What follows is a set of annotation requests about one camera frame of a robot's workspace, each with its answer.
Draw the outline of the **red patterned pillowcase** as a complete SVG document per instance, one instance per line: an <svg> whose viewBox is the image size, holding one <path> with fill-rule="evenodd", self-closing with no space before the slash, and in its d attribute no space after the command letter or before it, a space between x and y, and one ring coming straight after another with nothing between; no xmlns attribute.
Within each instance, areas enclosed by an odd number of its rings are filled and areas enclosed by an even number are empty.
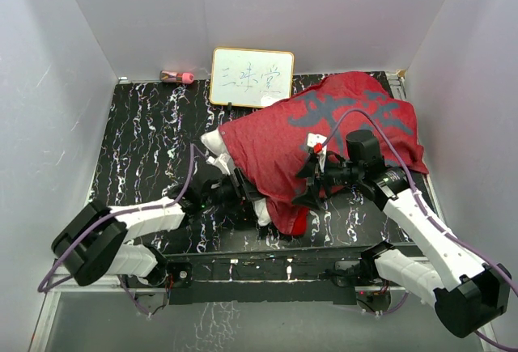
<svg viewBox="0 0 518 352"><path fill-rule="evenodd" d="M308 135L323 137L319 152L346 157L346 135L358 129L374 133L390 163L428 172L412 104L392 98L360 71L330 75L287 100L221 124L218 132L236 166L265 196L271 222L283 234L301 235L307 211L291 201L305 188L297 173L308 157Z"/></svg>

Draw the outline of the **white pillow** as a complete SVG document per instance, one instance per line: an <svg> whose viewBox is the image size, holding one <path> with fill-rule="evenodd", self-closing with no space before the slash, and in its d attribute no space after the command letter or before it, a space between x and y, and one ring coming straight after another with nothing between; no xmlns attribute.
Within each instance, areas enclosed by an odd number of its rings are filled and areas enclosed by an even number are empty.
<svg viewBox="0 0 518 352"><path fill-rule="evenodd" d="M201 142L214 155L230 155L218 129L203 134L201 136ZM260 227L266 227L272 223L272 219L267 209L266 199L264 197L253 201L253 210Z"/></svg>

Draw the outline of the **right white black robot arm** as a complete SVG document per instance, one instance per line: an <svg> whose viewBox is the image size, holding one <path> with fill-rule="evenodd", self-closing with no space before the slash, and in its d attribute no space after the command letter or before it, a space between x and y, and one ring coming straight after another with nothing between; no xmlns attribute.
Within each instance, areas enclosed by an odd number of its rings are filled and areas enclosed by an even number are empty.
<svg viewBox="0 0 518 352"><path fill-rule="evenodd" d="M293 204L319 210L334 187L355 187L410 236L430 263L422 265L383 241L363 251L345 275L406 288L433 307L443 326L459 338L506 312L510 273L460 243L424 201L407 169L385 163L372 131L347 134L345 158L328 151L323 135L308 134L306 145L308 157L297 174L306 190Z"/></svg>

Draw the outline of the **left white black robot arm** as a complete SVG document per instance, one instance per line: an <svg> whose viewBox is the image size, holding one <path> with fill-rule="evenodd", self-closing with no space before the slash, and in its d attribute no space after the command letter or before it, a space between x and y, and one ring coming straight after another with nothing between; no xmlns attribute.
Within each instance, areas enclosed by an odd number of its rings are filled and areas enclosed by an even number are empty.
<svg viewBox="0 0 518 352"><path fill-rule="evenodd" d="M265 215L265 196L240 169L221 172L210 167L157 201L127 207L90 201L53 240L51 250L79 286L105 275L134 276L143 284L159 286L167 277L167 260L134 240L188 226L211 207L240 212L256 223Z"/></svg>

